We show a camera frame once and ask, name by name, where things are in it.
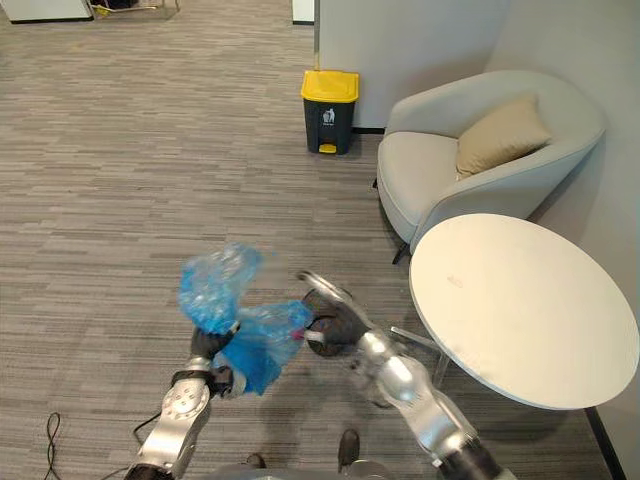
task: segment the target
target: beige cushion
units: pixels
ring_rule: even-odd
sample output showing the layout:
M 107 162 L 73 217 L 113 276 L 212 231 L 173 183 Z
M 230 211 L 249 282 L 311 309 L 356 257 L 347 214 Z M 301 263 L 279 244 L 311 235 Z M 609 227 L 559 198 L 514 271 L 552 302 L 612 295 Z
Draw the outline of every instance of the beige cushion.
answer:
M 461 178 L 520 158 L 551 140 L 527 93 L 491 110 L 458 140 L 456 168 Z

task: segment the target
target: blue plastic bag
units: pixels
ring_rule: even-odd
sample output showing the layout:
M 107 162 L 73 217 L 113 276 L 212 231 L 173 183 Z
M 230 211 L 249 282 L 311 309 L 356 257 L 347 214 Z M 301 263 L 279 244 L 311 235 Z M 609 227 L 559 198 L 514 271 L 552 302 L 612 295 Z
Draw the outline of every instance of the blue plastic bag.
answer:
M 241 244 L 194 257 L 182 272 L 178 297 L 182 311 L 200 330 L 224 334 L 240 330 L 222 353 L 247 378 L 245 392 L 262 395 L 302 344 L 300 331 L 312 320 L 300 301 L 253 308 L 239 299 L 262 264 L 260 253 Z

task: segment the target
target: tabletop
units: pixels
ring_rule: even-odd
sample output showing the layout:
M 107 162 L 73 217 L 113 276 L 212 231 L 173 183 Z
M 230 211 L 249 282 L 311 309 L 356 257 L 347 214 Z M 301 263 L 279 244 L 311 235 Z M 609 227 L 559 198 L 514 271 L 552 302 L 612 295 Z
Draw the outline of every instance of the tabletop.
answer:
M 522 403 L 576 409 L 633 377 L 638 327 L 611 277 L 539 225 L 473 214 L 420 240 L 411 294 L 433 339 L 471 376 Z

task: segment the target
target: chair leg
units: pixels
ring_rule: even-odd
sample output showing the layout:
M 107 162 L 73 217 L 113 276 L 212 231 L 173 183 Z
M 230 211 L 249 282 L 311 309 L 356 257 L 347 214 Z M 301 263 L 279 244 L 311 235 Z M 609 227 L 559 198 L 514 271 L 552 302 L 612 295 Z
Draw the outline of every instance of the chair leg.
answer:
M 409 244 L 403 243 L 402 246 L 398 249 L 398 253 L 393 257 L 393 265 L 397 265 L 402 257 L 404 257 L 407 253 L 409 253 Z

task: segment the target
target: black joint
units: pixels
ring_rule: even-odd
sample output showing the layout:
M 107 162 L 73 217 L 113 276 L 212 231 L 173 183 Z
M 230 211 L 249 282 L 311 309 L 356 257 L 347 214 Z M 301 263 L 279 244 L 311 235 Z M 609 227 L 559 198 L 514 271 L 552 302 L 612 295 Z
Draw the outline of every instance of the black joint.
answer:
M 233 387 L 233 371 L 227 366 L 216 368 L 213 371 L 180 370 L 173 374 L 171 386 L 173 387 L 179 380 L 195 378 L 201 378 L 205 381 L 212 398 L 215 395 L 224 397 Z
M 445 457 L 438 469 L 446 480 L 494 480 L 503 471 L 478 439 Z
M 140 464 L 127 472 L 124 480 L 175 480 L 174 476 L 155 465 Z
M 199 328 L 194 328 L 191 336 L 191 355 L 208 358 L 209 360 L 213 359 L 218 352 L 229 344 L 236 330 L 219 335 L 217 333 L 204 333 Z

